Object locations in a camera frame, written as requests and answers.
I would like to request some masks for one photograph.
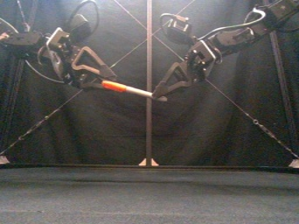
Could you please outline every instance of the orange marker cap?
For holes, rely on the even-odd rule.
[[[118,91],[118,92],[126,92],[127,91],[127,86],[121,84],[121,83],[117,83],[114,81],[110,81],[110,80],[103,80],[102,81],[102,86],[103,88],[107,88],[107,89],[111,89],[114,91]]]

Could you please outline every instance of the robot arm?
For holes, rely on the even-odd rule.
[[[194,82],[203,81],[216,63],[222,62],[225,56],[240,52],[270,32],[278,30],[298,12],[298,1],[280,0],[269,6],[257,7],[248,14],[245,24],[220,28],[202,38],[191,37],[187,18],[163,14],[162,18],[173,19],[167,31],[163,30],[167,38],[179,44],[191,43],[191,49],[185,56],[185,61],[173,64],[155,88],[154,97],[169,95],[175,90],[190,87]]]

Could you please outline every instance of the marker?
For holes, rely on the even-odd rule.
[[[121,93],[129,92],[130,94],[142,95],[143,97],[158,100],[159,102],[167,102],[167,98],[165,96],[155,99],[154,94],[151,92],[147,92],[147,91],[145,91],[139,88],[135,88],[135,87],[129,87],[127,85],[123,85],[123,84],[117,83],[117,82],[110,81],[110,80],[103,80],[102,86],[103,86],[103,88],[118,91]]]

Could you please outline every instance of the gray floor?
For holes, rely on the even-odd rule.
[[[0,169],[0,223],[299,223],[298,174]]]

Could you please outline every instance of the black curtain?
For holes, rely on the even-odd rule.
[[[29,16],[31,1],[22,1]],[[81,1],[39,1],[33,29],[54,33],[63,28]],[[159,30],[163,13],[191,19],[193,33],[203,36],[212,30],[242,24],[258,1],[154,0],[154,87],[167,69],[187,53]],[[106,61],[118,81],[147,88],[147,1],[98,1],[99,28],[83,41]],[[2,18],[22,29],[15,1],[3,1]],[[97,13],[87,5],[81,11],[95,25]],[[289,91],[298,128],[298,33],[282,34],[282,51]],[[2,89],[7,93],[13,56],[2,49]],[[50,66],[33,64],[51,78]],[[138,165],[146,158],[146,98],[111,91],[81,91],[38,76],[26,66],[5,147],[55,109],[61,111],[43,126],[6,153],[18,163]],[[286,166],[293,156],[261,128],[256,118],[290,145],[274,49],[264,38],[249,49],[228,56],[213,68],[208,81],[169,96],[169,102],[153,102],[153,156],[159,165],[270,165]]]

